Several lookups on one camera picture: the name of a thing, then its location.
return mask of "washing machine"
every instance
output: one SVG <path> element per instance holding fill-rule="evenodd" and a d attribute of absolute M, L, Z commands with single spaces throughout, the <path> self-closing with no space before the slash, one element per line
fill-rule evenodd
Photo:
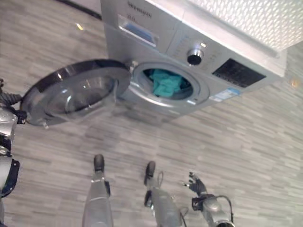
<path fill-rule="evenodd" d="M 116 98 L 173 119 L 284 77 L 285 51 L 190 1 L 102 0 L 101 9 L 109 59 L 78 62 L 37 82 L 21 104 L 31 124 L 83 118 Z"/>

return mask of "silver robot part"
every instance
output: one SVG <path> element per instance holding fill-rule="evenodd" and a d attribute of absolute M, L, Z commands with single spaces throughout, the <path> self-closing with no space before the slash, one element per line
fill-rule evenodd
<path fill-rule="evenodd" d="M 192 198 L 193 210 L 199 210 L 203 213 L 209 227 L 235 227 L 233 223 L 232 204 L 227 196 L 214 196 L 209 194 L 202 181 L 192 172 L 189 173 L 189 183 L 183 183 L 195 192 L 198 197 Z M 221 204 L 217 198 L 225 198 L 231 209 L 230 217 L 223 212 Z"/>
<path fill-rule="evenodd" d="M 151 161 L 147 165 L 144 184 L 147 187 L 144 205 L 154 211 L 157 227 L 182 226 L 181 211 L 173 198 L 160 188 L 161 181 L 153 178 L 156 164 Z"/>
<path fill-rule="evenodd" d="M 3 92 L 3 85 L 3 79 L 0 79 L 0 227 L 5 227 L 2 198 L 14 190 L 20 167 L 11 154 L 15 128 L 17 124 L 24 124 L 27 118 L 25 112 L 11 107 L 21 100 L 21 96 Z"/>
<path fill-rule="evenodd" d="M 113 217 L 109 203 L 110 186 L 105 180 L 104 158 L 96 155 L 94 158 L 95 173 L 91 180 L 89 194 L 87 196 L 83 227 L 112 227 Z"/>

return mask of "perforated white panel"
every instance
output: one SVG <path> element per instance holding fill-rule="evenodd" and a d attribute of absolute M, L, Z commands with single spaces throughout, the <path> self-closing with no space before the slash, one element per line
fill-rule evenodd
<path fill-rule="evenodd" d="M 303 40 L 303 0 L 188 0 L 280 51 Z"/>

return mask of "teal cloth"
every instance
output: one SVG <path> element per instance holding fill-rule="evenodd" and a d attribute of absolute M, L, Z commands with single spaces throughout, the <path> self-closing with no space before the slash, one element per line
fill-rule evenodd
<path fill-rule="evenodd" d="M 153 94 L 161 97 L 172 97 L 181 90 L 182 77 L 166 70 L 154 70 L 149 76 L 153 80 Z"/>

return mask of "washing machine door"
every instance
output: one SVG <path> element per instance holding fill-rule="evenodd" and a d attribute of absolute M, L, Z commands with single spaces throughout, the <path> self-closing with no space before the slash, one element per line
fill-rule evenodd
<path fill-rule="evenodd" d="M 121 62 L 90 60 L 61 68 L 25 94 L 21 110 L 33 125 L 77 121 L 113 105 L 126 91 L 131 73 Z"/>

